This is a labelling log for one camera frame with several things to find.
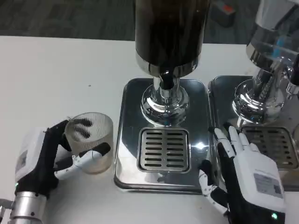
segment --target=robotic hand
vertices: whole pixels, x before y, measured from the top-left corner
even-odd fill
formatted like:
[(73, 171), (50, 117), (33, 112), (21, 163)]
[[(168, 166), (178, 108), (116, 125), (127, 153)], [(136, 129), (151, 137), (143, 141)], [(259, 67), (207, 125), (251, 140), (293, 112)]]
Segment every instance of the robotic hand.
[[(37, 128), (25, 136), (15, 170), (15, 200), (12, 203), (6, 201), (6, 206), (0, 204), (2, 217), (5, 209), (11, 209), (9, 224), (42, 223), (47, 199), (51, 190), (57, 187), (59, 180), (66, 179), (83, 167), (88, 167), (111, 150), (107, 143), (102, 143), (81, 152), (78, 156), (62, 159), (56, 163), (55, 168), (58, 145), (71, 151), (64, 135), (67, 123), (65, 120), (47, 130)], [(86, 119), (78, 119), (77, 124), (81, 127), (92, 125)], [(77, 131), (86, 138), (90, 137), (84, 128), (77, 128)]]
[(276, 163), (233, 126), (225, 128), (228, 138), (219, 128), (209, 131), (217, 140), (227, 192), (215, 185), (212, 164), (204, 160), (199, 167), (203, 195), (231, 224), (285, 223), (285, 195)]

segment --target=glass cup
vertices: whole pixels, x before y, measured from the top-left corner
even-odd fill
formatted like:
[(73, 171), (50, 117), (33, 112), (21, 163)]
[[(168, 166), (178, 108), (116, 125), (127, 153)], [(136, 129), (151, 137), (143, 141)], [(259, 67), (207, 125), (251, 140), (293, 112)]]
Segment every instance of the glass cup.
[(111, 166), (113, 157), (113, 123), (107, 115), (97, 112), (80, 114), (69, 121), (64, 133), (72, 153), (76, 156), (103, 142), (110, 145), (111, 150), (107, 154), (93, 161), (90, 166), (82, 168), (85, 173), (102, 173)]

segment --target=gray carpet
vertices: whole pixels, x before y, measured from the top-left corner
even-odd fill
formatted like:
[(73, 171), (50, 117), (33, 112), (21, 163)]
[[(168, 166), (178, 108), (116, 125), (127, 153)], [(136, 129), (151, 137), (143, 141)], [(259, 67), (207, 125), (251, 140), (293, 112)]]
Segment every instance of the gray carpet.
[[(224, 0), (236, 11), (224, 28), (208, 19), (205, 43), (246, 44), (259, 0)], [(0, 0), (0, 35), (134, 40), (133, 0)]]

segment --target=metal robot arm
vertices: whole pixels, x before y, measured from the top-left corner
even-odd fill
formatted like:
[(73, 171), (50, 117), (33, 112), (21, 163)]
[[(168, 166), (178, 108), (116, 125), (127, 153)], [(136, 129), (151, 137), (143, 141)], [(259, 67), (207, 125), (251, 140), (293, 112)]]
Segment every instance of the metal robot arm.
[[(81, 125), (91, 126), (88, 122), (79, 121)], [(67, 123), (65, 120), (46, 130), (37, 128), (25, 136), (15, 170), (15, 200), (10, 208), (0, 207), (0, 216), (4, 209), (12, 210), (9, 224), (41, 223), (47, 199), (59, 180), (70, 177), (111, 150), (107, 143), (102, 143), (78, 156), (62, 159), (54, 168), (58, 145), (71, 150), (64, 135)]]

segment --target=white table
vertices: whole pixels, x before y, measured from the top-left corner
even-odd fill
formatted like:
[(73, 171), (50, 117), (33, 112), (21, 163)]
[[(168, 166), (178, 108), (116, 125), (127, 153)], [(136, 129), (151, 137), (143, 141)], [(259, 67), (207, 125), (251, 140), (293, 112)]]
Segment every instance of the white table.
[[(205, 85), (219, 75), (250, 75), (245, 45), (204, 44), (199, 67), (187, 78)], [(14, 166), (25, 132), (66, 116), (103, 112), (116, 143), (122, 91), (149, 77), (135, 62), (135, 43), (0, 37), (0, 198), (14, 198)], [(286, 223), (297, 223), (299, 193), (288, 192)], [(8, 214), (3, 223), (8, 221)], [(224, 224), (202, 196), (123, 192), (113, 169), (60, 182), (48, 202), (49, 224)]]

